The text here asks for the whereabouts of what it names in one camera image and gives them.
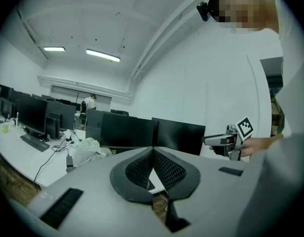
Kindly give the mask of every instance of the white desk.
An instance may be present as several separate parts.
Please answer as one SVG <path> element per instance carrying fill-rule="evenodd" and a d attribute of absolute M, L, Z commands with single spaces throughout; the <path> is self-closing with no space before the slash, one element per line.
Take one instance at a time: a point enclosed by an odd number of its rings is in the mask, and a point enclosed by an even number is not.
<path fill-rule="evenodd" d="M 8 133 L 3 134 L 0 130 L 0 155 L 4 157 L 4 159 L 18 172 L 31 181 L 34 181 L 40 166 L 50 158 L 54 151 L 51 147 L 44 152 L 38 151 L 20 138 L 20 136 L 25 134 L 23 129 L 13 126 L 13 121 L 5 124 L 8 125 Z M 68 138 L 70 137 L 70 131 L 66 131 L 64 134 Z M 76 134 L 79 139 L 85 139 L 85 131 L 77 130 Z M 72 139 L 75 143 L 79 142 L 77 137 L 74 135 L 72 135 Z M 60 145 L 63 140 L 64 138 L 61 138 L 60 140 L 50 140 L 47 143 L 50 145 Z M 69 155 L 72 156 L 76 150 L 75 146 L 71 144 L 68 145 L 67 148 L 69 150 Z M 67 154 L 66 150 L 55 153 L 49 162 L 41 168 L 36 178 L 36 183 L 45 188 L 66 175 Z M 150 175 L 150 180 L 155 186 L 155 189 L 150 191 L 151 193 L 154 194 L 164 190 L 164 187 L 154 170 Z"/>

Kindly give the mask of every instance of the white shirt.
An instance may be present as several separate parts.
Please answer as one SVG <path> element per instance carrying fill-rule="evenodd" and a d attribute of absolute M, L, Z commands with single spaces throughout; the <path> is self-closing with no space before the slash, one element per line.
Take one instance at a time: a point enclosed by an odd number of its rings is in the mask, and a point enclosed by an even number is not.
<path fill-rule="evenodd" d="M 94 109 L 95 108 L 95 100 L 91 97 L 86 97 L 84 99 L 84 102 L 86 103 L 86 109 Z"/>
<path fill-rule="evenodd" d="M 288 5 L 283 0 L 275 0 L 275 3 L 283 51 L 282 77 L 285 87 L 304 63 L 304 32 Z M 284 137 L 291 135 L 286 118 L 282 134 Z"/>

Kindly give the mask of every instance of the wooden floor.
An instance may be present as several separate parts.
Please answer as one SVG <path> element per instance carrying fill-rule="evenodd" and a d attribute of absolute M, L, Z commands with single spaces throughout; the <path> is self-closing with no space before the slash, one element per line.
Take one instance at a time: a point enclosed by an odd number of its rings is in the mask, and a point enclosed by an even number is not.
<path fill-rule="evenodd" d="M 6 197 L 26 206 L 41 191 L 38 185 L 20 175 L 13 167 L 0 158 L 0 187 Z M 167 201 L 159 194 L 153 196 L 153 211 L 165 223 Z"/>

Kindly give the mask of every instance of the ceiling light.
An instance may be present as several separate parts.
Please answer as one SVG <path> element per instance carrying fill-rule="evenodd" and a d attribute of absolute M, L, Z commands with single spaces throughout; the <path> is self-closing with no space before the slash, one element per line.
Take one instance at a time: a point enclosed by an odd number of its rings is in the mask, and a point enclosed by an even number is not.
<path fill-rule="evenodd" d="M 64 47 L 44 47 L 43 49 L 45 51 L 58 51 L 58 52 L 64 52 L 65 51 Z"/>
<path fill-rule="evenodd" d="M 101 53 L 101 52 L 90 50 L 90 49 L 87 49 L 86 53 L 91 54 L 91 55 L 95 55 L 95 56 L 99 56 L 99 57 L 102 57 L 102 58 L 105 58 L 105 59 L 108 59 L 108 60 L 111 60 L 111 61 L 120 62 L 119 57 L 116 57 L 116 56 L 113 56 L 113 55 L 110 55 L 110 54 Z"/>

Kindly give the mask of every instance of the yellow cup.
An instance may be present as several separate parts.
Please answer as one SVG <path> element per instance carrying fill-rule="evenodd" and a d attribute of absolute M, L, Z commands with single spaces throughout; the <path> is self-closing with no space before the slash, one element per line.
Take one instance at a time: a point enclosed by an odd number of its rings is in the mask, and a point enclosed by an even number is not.
<path fill-rule="evenodd" d="M 8 133 L 8 125 L 7 124 L 1 125 L 0 130 L 2 131 L 2 133 Z"/>

